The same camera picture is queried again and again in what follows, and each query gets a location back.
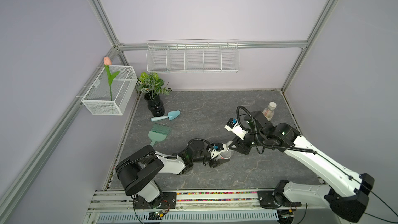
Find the clear bottle yellow white label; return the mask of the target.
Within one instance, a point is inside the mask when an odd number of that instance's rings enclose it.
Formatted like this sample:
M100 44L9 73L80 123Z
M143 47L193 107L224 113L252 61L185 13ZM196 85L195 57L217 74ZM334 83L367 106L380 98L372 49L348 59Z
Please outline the clear bottle yellow white label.
M230 159L232 154L233 154L233 150L231 150L229 148L229 146L232 144L232 141L229 141L227 143L223 144L223 149L220 151L219 156L221 157L221 159Z

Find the clear bottle red cream label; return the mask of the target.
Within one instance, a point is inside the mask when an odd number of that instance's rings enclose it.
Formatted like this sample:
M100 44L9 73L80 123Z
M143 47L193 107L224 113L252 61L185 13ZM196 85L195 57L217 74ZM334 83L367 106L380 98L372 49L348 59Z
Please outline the clear bottle red cream label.
M271 121L271 119L273 118L276 107L277 104L275 102L270 102L268 106L262 111L262 114L268 121Z

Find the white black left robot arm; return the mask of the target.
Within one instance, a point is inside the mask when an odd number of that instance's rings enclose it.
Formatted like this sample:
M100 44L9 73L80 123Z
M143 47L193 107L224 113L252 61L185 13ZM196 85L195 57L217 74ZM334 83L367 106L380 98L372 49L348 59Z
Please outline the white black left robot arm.
M127 196L138 197L154 208L164 199L162 190L154 181L158 174L186 174L200 162L215 168L229 161L231 144L232 141L210 143L204 139L192 139L184 150L173 155L160 153L147 145L116 166L117 178Z

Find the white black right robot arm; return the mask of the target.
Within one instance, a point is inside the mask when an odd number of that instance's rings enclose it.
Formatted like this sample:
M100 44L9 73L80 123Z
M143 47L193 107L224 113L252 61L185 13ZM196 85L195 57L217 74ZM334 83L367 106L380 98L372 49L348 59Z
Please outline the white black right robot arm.
M225 125L236 136L229 145L230 149L245 155L253 147L278 150L305 165L324 181L324 184L316 186L281 180L273 191L258 194L262 208L306 203L326 207L348 222L359 222L374 186L375 179L371 175L358 174L342 166L312 145L294 127L286 123L273 125L262 112L247 113L244 121L248 124L246 128L241 126L239 117L230 118Z

